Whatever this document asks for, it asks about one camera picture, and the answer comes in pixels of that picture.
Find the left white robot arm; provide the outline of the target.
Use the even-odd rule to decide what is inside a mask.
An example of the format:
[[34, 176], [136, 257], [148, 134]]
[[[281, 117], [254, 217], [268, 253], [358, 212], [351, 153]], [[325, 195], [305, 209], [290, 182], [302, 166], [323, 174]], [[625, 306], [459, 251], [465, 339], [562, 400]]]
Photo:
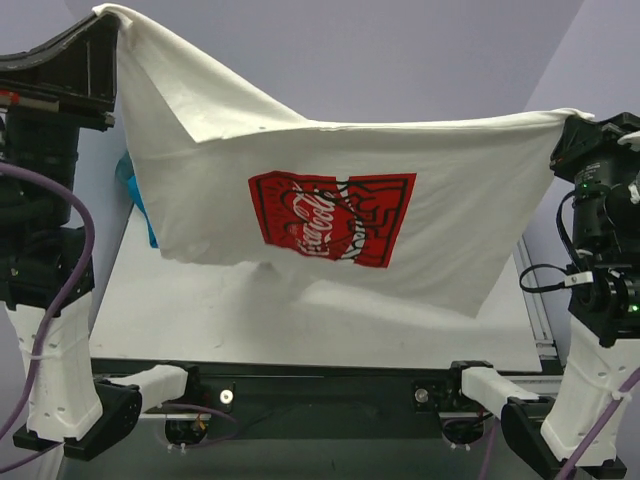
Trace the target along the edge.
[[41, 455], [61, 447], [89, 461], [139, 417], [202, 399], [194, 366], [164, 363], [120, 379], [94, 377], [88, 316], [95, 226], [73, 186], [82, 130], [114, 125], [113, 14], [91, 14], [33, 49], [1, 59], [1, 300], [26, 369], [2, 433]]

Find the white t-shirt with red print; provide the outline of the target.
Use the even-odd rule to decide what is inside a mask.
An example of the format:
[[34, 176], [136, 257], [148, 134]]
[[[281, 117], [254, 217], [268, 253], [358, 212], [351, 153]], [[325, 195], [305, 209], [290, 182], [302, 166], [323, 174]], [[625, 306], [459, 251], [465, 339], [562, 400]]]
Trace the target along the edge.
[[162, 255], [269, 262], [475, 316], [548, 190], [573, 108], [471, 120], [307, 119], [123, 5], [117, 84]]

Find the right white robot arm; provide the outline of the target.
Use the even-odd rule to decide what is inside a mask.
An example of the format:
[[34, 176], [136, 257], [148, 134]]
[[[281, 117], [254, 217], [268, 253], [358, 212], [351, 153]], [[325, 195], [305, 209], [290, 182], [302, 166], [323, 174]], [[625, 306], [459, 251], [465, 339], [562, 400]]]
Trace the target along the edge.
[[569, 256], [558, 288], [570, 292], [571, 341], [555, 397], [522, 389], [485, 362], [457, 362], [443, 383], [448, 404], [491, 413], [510, 449], [544, 479], [621, 479], [621, 418], [639, 381], [639, 119], [623, 112], [570, 118], [550, 157], [570, 182], [557, 224]]

